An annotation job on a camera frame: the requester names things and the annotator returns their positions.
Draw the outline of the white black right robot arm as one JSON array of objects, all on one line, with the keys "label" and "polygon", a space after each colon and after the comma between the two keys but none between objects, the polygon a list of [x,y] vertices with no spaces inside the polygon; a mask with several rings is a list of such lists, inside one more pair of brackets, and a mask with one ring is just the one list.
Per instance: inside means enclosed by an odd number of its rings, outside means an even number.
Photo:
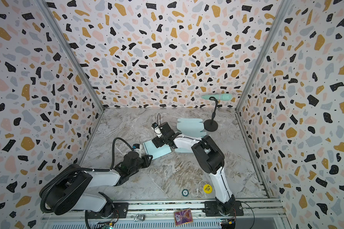
[{"label": "white black right robot arm", "polygon": [[152,143],[156,148],[168,145],[173,149],[191,149],[201,169],[210,175],[216,194],[217,210],[222,215],[229,215],[236,204],[225,176],[225,156],[214,140],[206,135],[201,138],[185,136],[175,132],[167,122],[153,123],[152,129],[157,135]]}]

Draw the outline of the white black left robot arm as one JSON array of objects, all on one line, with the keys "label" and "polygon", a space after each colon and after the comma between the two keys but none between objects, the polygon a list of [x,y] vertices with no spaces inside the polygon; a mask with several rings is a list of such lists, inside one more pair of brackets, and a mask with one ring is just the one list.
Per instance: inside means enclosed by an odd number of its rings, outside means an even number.
[{"label": "white black left robot arm", "polygon": [[102,218],[116,214],[113,200],[105,193],[88,194],[86,191],[100,186],[121,186],[140,169],[148,168],[152,155],[140,156],[130,151],[114,169],[82,168],[71,164],[40,191],[40,209],[43,213],[63,215],[71,210],[97,213]]}]

